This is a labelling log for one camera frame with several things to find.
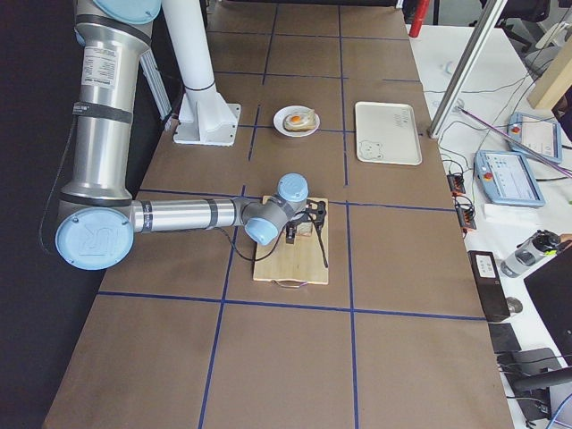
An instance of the blue joint cap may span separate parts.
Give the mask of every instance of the blue joint cap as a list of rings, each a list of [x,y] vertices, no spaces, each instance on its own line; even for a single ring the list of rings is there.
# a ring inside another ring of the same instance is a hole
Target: blue joint cap
[[[272,222],[261,217],[248,219],[247,224],[244,225],[244,230],[252,240],[262,246],[266,246],[278,235],[278,228]]]
[[[301,174],[289,172],[278,182],[278,195],[286,201],[299,203],[307,198],[307,181]]]
[[[147,24],[161,10],[161,0],[94,0],[113,19],[131,25]]]
[[[83,36],[81,36],[81,34],[76,29],[74,29],[74,31],[75,31],[75,39],[78,41],[80,46],[85,47],[86,46],[86,39],[83,38]]]
[[[82,270],[115,265],[132,245],[133,226],[127,216],[106,207],[89,207],[71,214],[55,234],[60,255]]]

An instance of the water bottle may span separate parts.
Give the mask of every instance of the water bottle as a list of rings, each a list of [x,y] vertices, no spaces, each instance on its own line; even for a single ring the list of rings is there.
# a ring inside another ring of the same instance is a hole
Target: water bottle
[[[508,277],[518,277],[544,257],[555,255],[559,244],[559,235],[538,230],[500,263],[500,270]]]

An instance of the black box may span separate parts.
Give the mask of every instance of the black box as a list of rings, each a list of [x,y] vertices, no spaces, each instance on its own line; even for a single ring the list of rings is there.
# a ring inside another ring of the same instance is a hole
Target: black box
[[[468,257],[486,320],[502,322],[510,317],[510,311],[492,253],[469,250]]]

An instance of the ur logo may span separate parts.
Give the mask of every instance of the ur logo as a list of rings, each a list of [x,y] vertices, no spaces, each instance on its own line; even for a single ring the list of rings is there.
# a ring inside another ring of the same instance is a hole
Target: ur logo
[[[85,239],[80,243],[83,257],[113,256],[116,251],[117,227],[112,225],[85,224]]]

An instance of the white desk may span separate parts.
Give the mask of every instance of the white desk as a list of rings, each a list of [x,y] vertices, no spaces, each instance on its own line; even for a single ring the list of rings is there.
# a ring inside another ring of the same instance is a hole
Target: white desk
[[[454,72],[457,61],[462,55],[472,31],[473,29],[471,28],[424,26],[419,37],[410,40],[425,91],[444,91],[447,88],[451,74]],[[471,71],[460,98],[469,112],[488,123],[494,123],[495,125],[506,124],[523,92],[530,90],[529,87],[532,83],[530,77],[526,77],[520,87],[519,84],[516,84],[495,92],[480,94],[465,91],[492,90],[512,84],[525,76],[526,69],[509,40],[501,29],[495,29],[477,60],[475,68]],[[443,93],[425,92],[425,100],[432,117],[442,97]],[[540,117],[551,117],[551,112],[532,109],[526,101],[526,97],[523,97],[520,101],[517,111]],[[485,131],[475,131],[459,123],[447,129],[447,126],[454,121],[462,121],[476,128],[482,128],[482,126],[462,113],[452,113],[443,127],[443,130],[446,131],[442,134],[441,147],[453,150],[466,157],[470,167],[472,167],[474,154],[478,148],[490,150],[508,149],[508,145],[500,137],[492,133],[489,133],[481,145]],[[563,136],[563,142],[569,145],[566,136]],[[565,150],[564,152],[562,165],[570,168],[572,167],[572,154],[570,153],[572,151]],[[445,153],[467,168],[461,156],[443,151],[443,154]],[[446,170],[449,168],[448,164],[450,163],[445,163]],[[530,164],[533,167],[536,178],[559,176],[557,172],[544,165],[535,162]],[[458,167],[452,165],[451,170],[455,172],[458,170]],[[480,185],[473,183],[471,172],[465,174],[465,186],[467,195],[475,203],[475,223],[477,227],[477,230],[471,231],[465,239],[467,250],[491,251],[495,255],[497,263],[512,253],[516,245],[527,239],[536,229],[546,229],[556,233],[572,231],[572,222],[570,222],[570,219],[572,219],[572,206],[568,203],[568,201],[572,200],[570,181],[541,182],[540,187],[546,199],[546,206],[539,209],[531,208],[526,210],[528,214],[537,220],[536,224],[507,224],[487,221],[484,217],[484,204],[488,203],[488,201]],[[548,260],[549,258],[545,258],[543,262],[545,263]],[[543,321],[536,313],[523,279],[524,276],[510,279],[503,274],[501,275],[505,296],[519,299],[524,306],[524,311],[521,314],[511,317],[508,321],[512,323],[523,350],[549,347],[556,355],[559,355],[560,353],[544,327]],[[560,363],[563,366],[567,365],[563,360],[560,360]],[[507,392],[510,392],[510,387],[508,387],[506,382],[505,386]],[[509,407],[515,427],[517,429],[525,428],[525,419],[516,401],[509,400]],[[540,423],[537,427],[542,428],[543,423]]]

